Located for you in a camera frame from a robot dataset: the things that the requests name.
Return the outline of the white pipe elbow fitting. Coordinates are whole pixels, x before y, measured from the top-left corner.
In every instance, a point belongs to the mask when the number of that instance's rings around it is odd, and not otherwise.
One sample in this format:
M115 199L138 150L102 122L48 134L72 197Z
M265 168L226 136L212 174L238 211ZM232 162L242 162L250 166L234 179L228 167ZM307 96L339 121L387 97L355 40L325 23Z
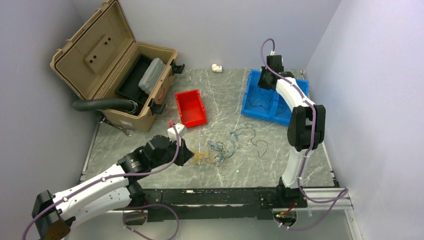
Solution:
M211 65L211 70L212 70L214 73L222 73L222 72L223 72L223 67L222 67L221 65L218 65L218 64L216 64L216 63L213 63L213 64Z

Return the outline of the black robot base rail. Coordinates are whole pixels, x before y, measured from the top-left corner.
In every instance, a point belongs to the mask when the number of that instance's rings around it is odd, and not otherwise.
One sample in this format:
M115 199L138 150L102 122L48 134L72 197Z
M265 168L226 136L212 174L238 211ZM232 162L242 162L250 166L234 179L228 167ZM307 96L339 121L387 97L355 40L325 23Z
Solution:
M297 209L305 209L307 201L298 189L274 187L226 188L141 188L130 190L130 203L124 210L147 210L149 222L174 218L171 208L181 220L255 218L271 220Z

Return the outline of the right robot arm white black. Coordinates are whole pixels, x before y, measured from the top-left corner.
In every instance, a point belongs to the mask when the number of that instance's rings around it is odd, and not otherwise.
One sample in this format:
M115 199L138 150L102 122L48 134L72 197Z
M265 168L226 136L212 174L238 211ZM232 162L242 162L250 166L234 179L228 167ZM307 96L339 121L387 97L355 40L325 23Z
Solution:
M302 197L299 188L303 183L303 171L314 150L324 140L326 109L311 101L295 78L284 74L282 56L273 51L264 58L257 85L262 89L276 91L291 112L287 129L291 150L275 194L276 203L287 208L295 199Z

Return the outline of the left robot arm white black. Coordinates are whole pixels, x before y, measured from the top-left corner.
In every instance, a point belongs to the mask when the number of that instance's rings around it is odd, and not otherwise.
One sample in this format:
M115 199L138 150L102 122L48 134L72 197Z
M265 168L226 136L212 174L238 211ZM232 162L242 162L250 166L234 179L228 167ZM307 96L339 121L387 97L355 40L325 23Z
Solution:
M160 208L160 199L145 193L139 180L172 164L182 167L194 156L184 139L156 135L104 172L70 189L36 197L31 226L40 239L60 240L79 224L115 209Z

